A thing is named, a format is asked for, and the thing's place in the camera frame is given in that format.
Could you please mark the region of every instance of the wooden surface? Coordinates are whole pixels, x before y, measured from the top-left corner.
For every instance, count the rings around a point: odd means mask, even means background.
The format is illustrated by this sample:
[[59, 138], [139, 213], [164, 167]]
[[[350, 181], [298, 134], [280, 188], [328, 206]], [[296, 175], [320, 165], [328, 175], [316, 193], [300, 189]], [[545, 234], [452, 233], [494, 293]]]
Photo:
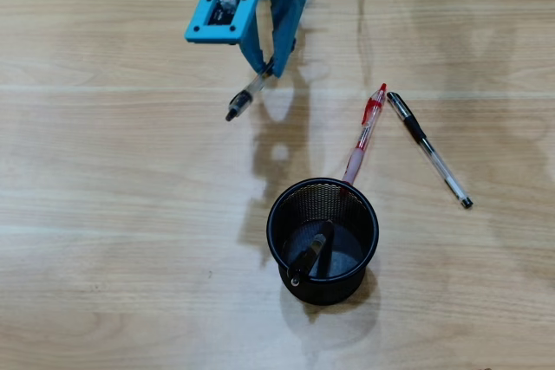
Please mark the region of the wooden surface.
[[[0, 0], [0, 369], [555, 368], [555, 0], [309, 0], [232, 124], [252, 72], [183, 40], [196, 3]], [[382, 82], [476, 206], [386, 108], [368, 277], [303, 305], [267, 213], [341, 177]]]

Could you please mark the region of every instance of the object inside pen holder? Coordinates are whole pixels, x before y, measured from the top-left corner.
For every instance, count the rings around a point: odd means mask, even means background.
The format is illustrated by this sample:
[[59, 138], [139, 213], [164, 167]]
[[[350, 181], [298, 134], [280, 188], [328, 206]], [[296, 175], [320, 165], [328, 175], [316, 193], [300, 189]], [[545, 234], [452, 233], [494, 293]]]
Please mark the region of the object inside pen holder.
[[308, 247], [297, 255], [287, 269], [291, 285], [298, 286], [309, 276], [322, 279], [329, 275], [334, 235], [333, 222], [325, 221], [320, 232], [312, 238]]

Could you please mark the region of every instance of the black mesh pen holder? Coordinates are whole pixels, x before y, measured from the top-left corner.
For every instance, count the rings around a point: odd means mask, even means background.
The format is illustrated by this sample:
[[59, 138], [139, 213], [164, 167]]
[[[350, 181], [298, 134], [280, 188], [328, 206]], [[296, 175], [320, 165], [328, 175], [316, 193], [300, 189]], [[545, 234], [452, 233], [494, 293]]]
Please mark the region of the black mesh pen holder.
[[314, 305], [344, 301], [360, 286], [378, 245], [378, 221], [353, 186], [307, 179], [285, 191], [266, 228], [287, 289]]

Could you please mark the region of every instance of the blue bracket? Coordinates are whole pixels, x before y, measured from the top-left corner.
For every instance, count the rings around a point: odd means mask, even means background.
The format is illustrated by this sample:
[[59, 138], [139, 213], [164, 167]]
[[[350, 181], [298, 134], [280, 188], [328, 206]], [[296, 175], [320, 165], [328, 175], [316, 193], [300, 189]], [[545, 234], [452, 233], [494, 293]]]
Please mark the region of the blue bracket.
[[[238, 44], [252, 68], [260, 73], [266, 64], [258, 35], [258, 0], [237, 0], [237, 8], [226, 19], [217, 21], [214, 17], [221, 12], [220, 2], [221, 0], [200, 0], [185, 38], [196, 43]], [[276, 77], [283, 74], [295, 48], [295, 34], [305, 4], [306, 0], [271, 0], [274, 47], [272, 70]]]

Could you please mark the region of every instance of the robotic arm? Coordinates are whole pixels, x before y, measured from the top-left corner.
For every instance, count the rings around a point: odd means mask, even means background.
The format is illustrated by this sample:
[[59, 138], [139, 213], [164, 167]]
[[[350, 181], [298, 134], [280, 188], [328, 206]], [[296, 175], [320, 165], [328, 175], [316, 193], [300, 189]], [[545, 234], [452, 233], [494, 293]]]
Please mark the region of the robotic arm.
[[273, 23], [273, 57], [264, 62], [260, 49], [256, 9], [259, 0], [200, 0], [185, 38], [195, 43], [239, 45], [257, 78], [229, 106], [228, 120], [241, 115], [251, 104], [255, 93], [264, 87], [264, 80], [281, 77], [295, 49], [295, 34], [306, 0], [270, 0]]

